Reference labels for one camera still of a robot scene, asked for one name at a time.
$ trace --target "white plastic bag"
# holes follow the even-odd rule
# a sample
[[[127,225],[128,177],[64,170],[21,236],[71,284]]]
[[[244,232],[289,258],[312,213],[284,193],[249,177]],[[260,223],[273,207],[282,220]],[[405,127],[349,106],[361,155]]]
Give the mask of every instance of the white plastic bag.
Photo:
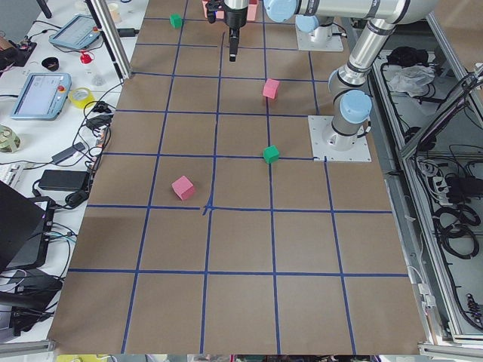
[[[435,78],[435,71],[428,66],[409,66],[402,68],[389,81],[389,89],[393,92],[405,92],[411,97],[423,96],[427,93],[427,85]]]

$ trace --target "metal base plate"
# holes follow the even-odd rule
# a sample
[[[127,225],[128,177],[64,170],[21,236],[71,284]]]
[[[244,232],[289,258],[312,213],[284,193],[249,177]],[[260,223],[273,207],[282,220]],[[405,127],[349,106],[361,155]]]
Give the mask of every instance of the metal base plate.
[[[371,162],[368,142],[365,137],[358,138],[349,151],[336,151],[322,139],[322,131],[332,122],[331,115],[310,115],[309,130],[314,161]]]
[[[344,46],[339,35],[333,35],[329,39],[325,36],[317,39],[306,32],[301,32],[296,26],[297,43],[299,51],[343,51]],[[332,25],[332,32],[339,32],[337,25]]]

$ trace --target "pink object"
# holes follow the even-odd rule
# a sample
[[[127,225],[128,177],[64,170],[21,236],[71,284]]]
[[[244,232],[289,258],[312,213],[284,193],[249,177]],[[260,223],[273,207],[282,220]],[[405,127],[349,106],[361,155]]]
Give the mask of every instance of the pink object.
[[[179,179],[174,181],[171,186],[173,186],[173,190],[176,195],[178,195],[178,197],[183,201],[188,200],[195,194],[195,186],[186,176],[181,176]]]
[[[280,81],[268,78],[266,80],[265,86],[263,87],[263,95],[274,100],[277,97],[277,90],[279,85]]]
[[[205,17],[206,17],[205,5],[207,2],[208,0],[202,0]],[[258,0],[250,0],[250,3],[248,4],[248,15],[247,15],[248,21],[255,21],[255,18],[257,17],[257,6],[258,6]],[[223,13],[223,10],[217,11],[217,19],[223,19],[224,15],[225,14]]]

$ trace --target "tape roll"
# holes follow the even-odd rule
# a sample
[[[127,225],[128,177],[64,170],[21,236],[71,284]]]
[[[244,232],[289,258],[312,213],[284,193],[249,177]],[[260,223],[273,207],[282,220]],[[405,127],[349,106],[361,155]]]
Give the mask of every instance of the tape roll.
[[[92,107],[94,106],[94,102],[96,101],[91,90],[84,87],[71,90],[69,92],[69,100],[74,106],[80,109],[83,109],[86,106]]]
[[[0,125],[0,152],[15,152],[20,146],[20,138],[9,127]]]

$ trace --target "white table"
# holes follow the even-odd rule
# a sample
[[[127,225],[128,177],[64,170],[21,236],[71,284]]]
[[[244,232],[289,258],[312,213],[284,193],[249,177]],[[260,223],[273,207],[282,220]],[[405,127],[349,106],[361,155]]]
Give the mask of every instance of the white table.
[[[38,20],[48,21],[58,26],[62,26],[73,18],[75,15],[74,0],[50,0],[48,6],[53,14],[51,19],[46,19],[44,14],[40,14]],[[119,2],[119,10],[122,21],[117,23],[119,28],[135,28],[139,29],[143,21],[144,13],[149,0],[135,0],[128,3]],[[50,28],[49,25],[43,23],[35,23],[29,31],[29,35],[41,32],[43,29]],[[78,53],[63,53],[52,46],[48,42],[48,36],[53,32],[37,35],[33,41],[37,42],[37,48],[33,51],[26,66],[14,67],[0,77],[0,94],[19,94],[27,76],[32,72],[47,72],[41,65],[46,57],[57,57],[60,61],[58,72],[69,73],[72,77],[72,88],[88,87],[93,91],[96,100],[111,87],[119,83],[118,76],[111,64],[106,46],[93,51],[96,59],[97,67],[100,69],[102,76],[106,79],[106,83],[102,86],[95,87],[86,82],[84,69],[82,68]],[[137,37],[122,38],[122,44],[125,52],[130,59],[134,52]],[[93,44],[96,47],[100,44],[97,41]],[[119,86],[115,90],[109,92],[103,100],[115,106],[117,104],[122,87]],[[13,120],[10,118],[15,98],[0,98],[0,124],[10,127],[20,138],[20,148],[12,154],[0,153],[0,162],[14,162],[19,160],[28,160],[34,162],[49,162],[51,156],[63,151],[72,145],[72,139],[82,123],[84,116],[82,110],[74,107],[70,101],[66,101],[62,112],[53,121],[39,120]],[[88,141],[90,146],[94,146],[95,138],[88,129],[83,129],[81,135]],[[62,164],[73,164],[79,159],[80,155],[76,155]],[[32,197],[32,184],[40,178],[44,169],[69,169],[69,170],[85,170],[84,160],[81,160],[76,166],[65,168],[48,165],[38,170],[25,170],[15,189],[26,197]],[[64,203],[64,198],[68,192],[47,192],[42,191],[43,195],[49,196],[59,204]],[[75,232],[78,232],[84,216],[86,202],[74,210],[59,210],[55,213],[54,221],[69,226]],[[48,254],[45,264],[40,268],[47,274],[59,275],[66,262],[69,261],[68,247],[66,241],[58,241],[49,245]],[[56,302],[60,296],[58,293],[52,303]],[[36,342],[45,340],[52,324],[49,318],[44,322],[37,323],[28,333],[22,333],[21,336],[11,340],[10,342]]]

